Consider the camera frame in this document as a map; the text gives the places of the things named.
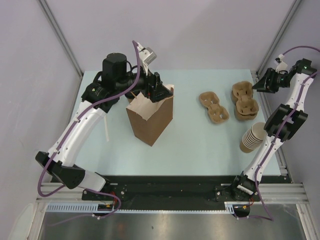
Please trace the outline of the brown paper takeout bag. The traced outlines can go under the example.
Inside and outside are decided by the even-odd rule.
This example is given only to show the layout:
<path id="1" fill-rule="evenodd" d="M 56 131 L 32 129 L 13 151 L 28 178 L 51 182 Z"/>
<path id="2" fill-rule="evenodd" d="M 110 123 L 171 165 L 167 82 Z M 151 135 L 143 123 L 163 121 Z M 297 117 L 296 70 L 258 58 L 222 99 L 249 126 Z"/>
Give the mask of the brown paper takeout bag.
<path id="1" fill-rule="evenodd" d="M 126 107 L 129 122 L 136 138 L 153 146 L 173 119 L 174 96 L 152 102 L 139 93 Z"/>

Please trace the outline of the single brown pulp carrier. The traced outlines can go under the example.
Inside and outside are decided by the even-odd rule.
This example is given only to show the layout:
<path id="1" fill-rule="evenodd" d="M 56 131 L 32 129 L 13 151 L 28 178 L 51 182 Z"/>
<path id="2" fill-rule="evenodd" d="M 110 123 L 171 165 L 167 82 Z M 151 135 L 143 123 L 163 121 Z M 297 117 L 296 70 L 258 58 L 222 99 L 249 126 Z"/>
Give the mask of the single brown pulp carrier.
<path id="1" fill-rule="evenodd" d="M 203 92 L 199 95 L 198 99 L 207 109 L 208 117 L 212 123 L 222 124 L 230 118 L 227 109 L 220 105 L 220 99 L 215 92 Z"/>

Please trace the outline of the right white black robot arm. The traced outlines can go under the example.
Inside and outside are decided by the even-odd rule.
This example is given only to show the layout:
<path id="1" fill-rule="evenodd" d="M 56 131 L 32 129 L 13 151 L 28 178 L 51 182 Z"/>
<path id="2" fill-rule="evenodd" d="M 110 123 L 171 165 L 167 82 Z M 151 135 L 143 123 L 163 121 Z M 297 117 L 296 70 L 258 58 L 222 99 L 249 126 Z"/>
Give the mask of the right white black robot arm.
<path id="1" fill-rule="evenodd" d="M 311 64 L 311 60 L 302 58 L 290 70 L 270 67 L 253 86 L 257 92 L 274 94 L 279 88 L 289 88 L 290 93 L 287 102 L 280 104 L 267 119 L 263 128 L 266 137 L 255 157 L 231 184 L 229 193 L 233 200 L 248 201 L 258 193 L 258 185 L 271 157 L 307 120 L 308 114 L 304 112 L 305 98 L 318 73 Z"/>

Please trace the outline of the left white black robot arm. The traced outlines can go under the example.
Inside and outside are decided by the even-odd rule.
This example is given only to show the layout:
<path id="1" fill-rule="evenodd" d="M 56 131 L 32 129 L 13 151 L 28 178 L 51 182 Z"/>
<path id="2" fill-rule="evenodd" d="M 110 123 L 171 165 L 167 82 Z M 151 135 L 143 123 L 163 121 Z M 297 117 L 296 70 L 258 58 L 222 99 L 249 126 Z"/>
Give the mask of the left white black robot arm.
<path id="1" fill-rule="evenodd" d="M 132 93 L 142 93 L 153 103 L 173 96 L 163 85 L 160 74 L 149 69 L 157 55 L 150 48 L 142 48 L 138 55 L 139 63 L 132 66 L 126 55 L 108 54 L 102 61 L 102 70 L 82 94 L 78 110 L 63 134 L 48 151 L 40 151 L 35 156 L 44 171 L 57 178 L 64 187 L 90 189 L 98 199 L 107 199 L 111 188 L 106 179 L 75 165 L 91 131 L 122 95 L 131 98 Z"/>

